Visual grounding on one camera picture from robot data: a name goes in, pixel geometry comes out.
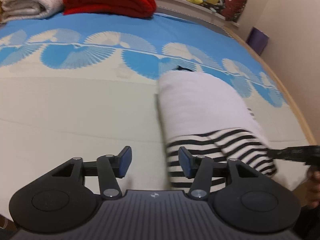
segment mattress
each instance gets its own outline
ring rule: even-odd
[[[156,81],[177,65],[233,86],[271,147],[308,145],[275,83],[224,31],[164,14],[12,21],[0,30],[0,213],[10,217],[14,192],[68,159],[126,145],[133,160],[122,190],[167,189]],[[288,188],[303,179],[300,164],[280,165]],[[99,192],[97,178],[86,186]]]

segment window sill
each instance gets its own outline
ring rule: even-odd
[[[159,7],[173,9],[181,13],[185,13],[187,9],[188,14],[190,14],[191,16],[201,18],[202,20],[209,21],[219,26],[224,26],[226,23],[228,23],[228,25],[232,25],[233,28],[237,29],[239,27],[238,23],[226,21],[226,18],[222,15],[215,13],[205,7],[190,3],[187,0],[156,0],[156,3]]]

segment black and white stripes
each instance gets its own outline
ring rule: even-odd
[[[184,146],[192,155],[206,155],[216,162],[237,158],[261,173],[276,173],[273,160],[266,155],[266,147],[252,133],[243,129],[227,129],[207,134],[179,136],[167,145],[167,163],[173,189],[189,191],[193,179],[184,177],[178,160],[178,149]],[[224,178],[212,178],[211,192],[225,186]]]

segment wall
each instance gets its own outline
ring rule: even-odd
[[[270,37],[262,58],[320,142],[320,0],[269,0],[255,26]]]
[[[252,26],[254,26],[260,19],[264,8],[269,0],[248,0],[247,5],[238,21],[240,28],[237,34],[246,40]]]

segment logo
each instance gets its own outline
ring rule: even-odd
[[[156,197],[159,197],[160,195],[158,193],[154,192],[150,196],[153,197],[153,198],[156,198]]]

